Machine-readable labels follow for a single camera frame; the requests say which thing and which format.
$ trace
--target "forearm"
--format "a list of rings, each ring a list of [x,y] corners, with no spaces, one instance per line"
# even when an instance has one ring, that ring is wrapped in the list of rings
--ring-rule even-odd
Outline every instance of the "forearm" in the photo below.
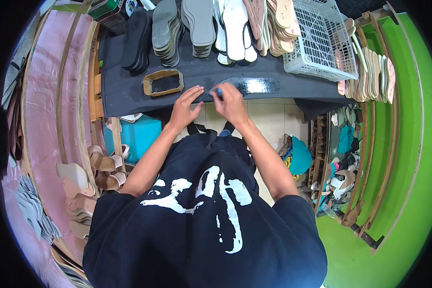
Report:
[[[158,138],[147,149],[129,174],[121,193],[128,193],[138,197],[152,187],[158,172],[165,162],[166,155],[179,133],[180,131],[169,125],[164,127]]]
[[[253,155],[259,174],[274,201],[286,195],[298,195],[296,183],[282,159],[250,118],[235,125]]]

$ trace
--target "hand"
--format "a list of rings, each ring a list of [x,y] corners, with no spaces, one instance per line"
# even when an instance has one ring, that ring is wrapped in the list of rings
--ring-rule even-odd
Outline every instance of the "hand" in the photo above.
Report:
[[[194,86],[185,91],[175,102],[173,112],[167,126],[172,127],[179,134],[184,127],[195,120],[202,110],[203,101],[201,101],[196,108],[191,111],[190,104],[200,95],[203,94],[204,88],[202,86]]]
[[[211,91],[213,101],[215,103],[216,111],[227,119],[234,127],[246,122],[249,118],[243,103],[243,96],[240,92],[230,83],[222,83],[215,86],[215,89],[222,90],[221,101],[216,92]]]

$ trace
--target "black t-shirt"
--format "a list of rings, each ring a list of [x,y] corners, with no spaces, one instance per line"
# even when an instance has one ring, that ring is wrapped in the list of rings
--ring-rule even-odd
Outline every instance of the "black t-shirt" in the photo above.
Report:
[[[140,197],[100,197],[83,257],[93,286],[319,287],[311,206],[290,195],[270,207],[248,160],[241,139],[191,135]]]

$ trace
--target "plastic crate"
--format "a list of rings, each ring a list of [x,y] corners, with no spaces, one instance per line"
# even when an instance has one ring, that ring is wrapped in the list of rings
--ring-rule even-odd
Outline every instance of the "plastic crate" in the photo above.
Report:
[[[294,51],[283,55],[288,73],[307,74],[330,81],[357,79],[358,70],[346,26],[333,0],[295,0],[301,36],[294,41]],[[344,55],[336,66],[334,51]]]

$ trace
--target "stack of black insoles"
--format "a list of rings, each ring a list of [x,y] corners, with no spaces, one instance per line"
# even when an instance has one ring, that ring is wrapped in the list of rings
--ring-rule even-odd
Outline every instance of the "stack of black insoles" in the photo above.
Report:
[[[151,12],[138,7],[127,22],[126,43],[121,55],[121,66],[134,73],[142,73],[149,67],[150,38],[152,35]]]
[[[175,0],[163,0],[157,4],[152,16],[152,46],[163,66],[174,67],[179,63],[178,42],[184,34]]]
[[[182,0],[181,17],[190,31],[193,56],[206,58],[216,39],[213,25],[213,0]]]

